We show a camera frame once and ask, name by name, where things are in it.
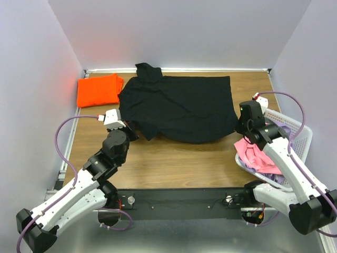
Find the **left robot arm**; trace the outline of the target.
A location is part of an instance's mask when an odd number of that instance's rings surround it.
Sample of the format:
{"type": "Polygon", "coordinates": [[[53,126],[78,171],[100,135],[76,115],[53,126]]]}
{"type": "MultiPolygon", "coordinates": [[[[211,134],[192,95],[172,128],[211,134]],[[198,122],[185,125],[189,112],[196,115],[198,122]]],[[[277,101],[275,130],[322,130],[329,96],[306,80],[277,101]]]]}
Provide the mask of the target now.
{"type": "Polygon", "coordinates": [[[109,124],[107,130],[101,149],[66,186],[32,210],[23,208],[16,214],[17,252],[22,241],[32,252],[45,252],[71,223],[94,209],[117,203],[117,189],[109,178],[125,163],[130,142],[137,135],[123,121],[109,124]]]}

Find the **black t-shirt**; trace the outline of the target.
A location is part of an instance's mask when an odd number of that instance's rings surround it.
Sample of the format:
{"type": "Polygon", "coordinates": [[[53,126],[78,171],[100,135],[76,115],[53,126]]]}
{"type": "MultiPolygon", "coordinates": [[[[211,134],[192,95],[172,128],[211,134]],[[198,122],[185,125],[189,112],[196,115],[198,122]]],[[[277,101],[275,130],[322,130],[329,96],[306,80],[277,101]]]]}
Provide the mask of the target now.
{"type": "Polygon", "coordinates": [[[161,68],[136,65],[118,95],[122,119],[147,140],[158,134],[186,143],[217,141],[234,132],[229,76],[166,76],[161,68]]]}

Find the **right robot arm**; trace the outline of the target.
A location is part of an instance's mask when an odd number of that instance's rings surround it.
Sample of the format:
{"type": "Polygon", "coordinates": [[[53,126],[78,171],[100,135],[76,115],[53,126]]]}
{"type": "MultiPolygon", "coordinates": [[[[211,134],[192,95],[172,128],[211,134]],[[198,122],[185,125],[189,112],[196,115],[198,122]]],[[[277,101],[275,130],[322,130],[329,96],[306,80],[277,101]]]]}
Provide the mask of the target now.
{"type": "Polygon", "coordinates": [[[329,190],[309,171],[292,149],[288,133],[266,122],[266,111],[267,99],[240,103],[235,130],[244,143],[256,146],[276,165],[289,187],[260,178],[246,184],[240,198],[250,207],[264,203],[276,209],[303,235],[319,232],[336,221],[336,190],[329,190]]]}

